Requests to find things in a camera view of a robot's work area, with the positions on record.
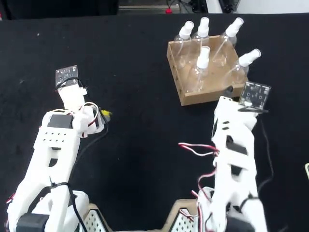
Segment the white bottle cap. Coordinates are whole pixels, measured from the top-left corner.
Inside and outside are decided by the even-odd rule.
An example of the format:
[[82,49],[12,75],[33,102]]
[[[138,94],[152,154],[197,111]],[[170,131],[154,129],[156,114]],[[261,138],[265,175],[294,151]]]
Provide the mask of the white bottle cap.
[[257,58],[259,58],[261,56],[261,51],[259,49],[254,49],[249,53],[246,53],[244,55],[242,55],[241,57],[239,57],[239,64],[242,67],[247,67],[250,64],[252,64],[253,61],[255,61]]
[[188,39],[194,27],[194,23],[187,21],[185,25],[180,29],[179,36],[183,39]]
[[209,27],[204,27],[202,25],[199,25],[197,30],[197,35],[201,38],[205,38],[208,36]]
[[209,53],[211,52],[210,47],[208,46],[202,46],[201,47],[201,52],[197,58],[197,66],[200,69],[205,69],[208,67],[209,63]]
[[194,23],[192,21],[186,21],[184,25],[187,29],[192,30],[194,27]]
[[228,28],[225,30],[225,33],[228,37],[234,37],[239,31],[239,28],[243,24],[243,19],[242,18],[236,18],[235,21],[228,26]]
[[202,17],[201,18],[201,22],[199,24],[200,26],[203,26],[203,27],[208,27],[209,25],[209,18],[207,17]]

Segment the clear plastic bottle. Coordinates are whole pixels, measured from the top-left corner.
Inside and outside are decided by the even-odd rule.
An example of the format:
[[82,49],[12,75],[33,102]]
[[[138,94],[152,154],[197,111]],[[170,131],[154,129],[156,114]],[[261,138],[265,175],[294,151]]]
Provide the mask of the clear plastic bottle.
[[174,39],[172,53],[174,55],[175,63],[178,69],[183,68],[188,62],[188,55],[191,48],[191,32],[194,23],[187,21],[179,31],[179,34]]
[[209,46],[209,19],[207,17],[201,18],[198,30],[192,36],[191,42],[191,51],[189,62],[192,64],[196,64],[197,57],[200,54],[200,50],[202,46]]
[[236,34],[238,33],[240,27],[243,24],[243,19],[242,18],[236,18],[235,21],[228,26],[228,28],[225,30],[225,32],[220,36],[220,43],[218,47],[216,48],[216,51],[213,55],[213,62],[221,67],[226,64],[226,47],[227,46],[234,46],[236,45],[237,38]]
[[208,46],[201,47],[201,53],[197,58],[197,63],[189,71],[186,79],[186,92],[200,92],[204,88],[204,80],[208,76],[208,64],[210,48]]
[[261,56],[259,49],[254,49],[249,53],[242,55],[235,65],[224,75],[223,86],[227,87],[233,84],[242,84],[245,75],[248,74],[249,65]]

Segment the black table surface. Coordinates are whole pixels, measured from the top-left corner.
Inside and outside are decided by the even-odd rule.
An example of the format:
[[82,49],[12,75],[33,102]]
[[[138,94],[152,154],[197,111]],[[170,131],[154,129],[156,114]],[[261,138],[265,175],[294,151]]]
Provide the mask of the black table surface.
[[[177,199],[192,198],[212,159],[178,142],[211,142],[216,102],[181,107],[166,58],[167,43],[186,20],[205,15],[107,16],[0,23],[0,219],[23,179],[42,117],[62,108],[55,70],[77,64],[94,101],[113,112],[109,135],[81,158],[70,180],[85,191],[114,230],[161,228]],[[237,15],[208,15],[210,35]],[[260,198],[271,232],[308,231],[309,14],[242,15],[236,50],[262,56],[251,81],[272,86],[262,115],[274,180]],[[270,175],[266,142],[255,136],[257,183]],[[95,135],[83,139],[81,147]],[[213,179],[203,184],[213,186]]]

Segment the white robotic arm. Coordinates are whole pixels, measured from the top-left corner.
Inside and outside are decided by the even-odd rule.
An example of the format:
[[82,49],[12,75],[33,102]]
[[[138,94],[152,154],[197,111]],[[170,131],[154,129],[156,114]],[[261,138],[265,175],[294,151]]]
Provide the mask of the white robotic arm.
[[215,188],[202,189],[199,185],[199,193],[194,194],[197,197],[198,217],[195,220],[198,232],[224,232],[231,228],[239,232],[267,232],[255,180],[254,136],[251,131],[258,114],[265,112],[263,107],[269,90],[268,86],[247,82],[239,103],[226,96],[219,98],[212,132],[215,147],[201,145],[214,150],[210,153],[215,155],[215,171],[202,175],[199,181],[215,175]]
[[[46,232],[64,232],[78,225],[72,206],[68,207],[70,194],[65,185],[52,188],[32,214],[28,213],[30,204],[44,187],[69,181],[80,138],[104,129],[100,109],[92,102],[85,103],[87,91],[79,87],[77,78],[77,66],[56,71],[57,90],[66,110],[48,112],[42,120],[27,173],[7,210],[11,232],[18,231],[18,226],[23,227],[23,220],[31,221],[31,217],[33,221],[45,221]],[[51,166],[51,160],[56,160],[56,164]],[[88,196],[80,191],[74,191],[74,195],[78,212],[83,216],[87,212]]]

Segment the yellow connector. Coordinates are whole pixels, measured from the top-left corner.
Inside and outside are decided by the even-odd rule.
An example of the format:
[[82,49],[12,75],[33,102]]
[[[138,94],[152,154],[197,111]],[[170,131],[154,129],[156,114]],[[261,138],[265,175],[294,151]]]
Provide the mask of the yellow connector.
[[109,122],[111,120],[112,112],[107,110],[101,110],[102,114],[106,117],[107,121]]

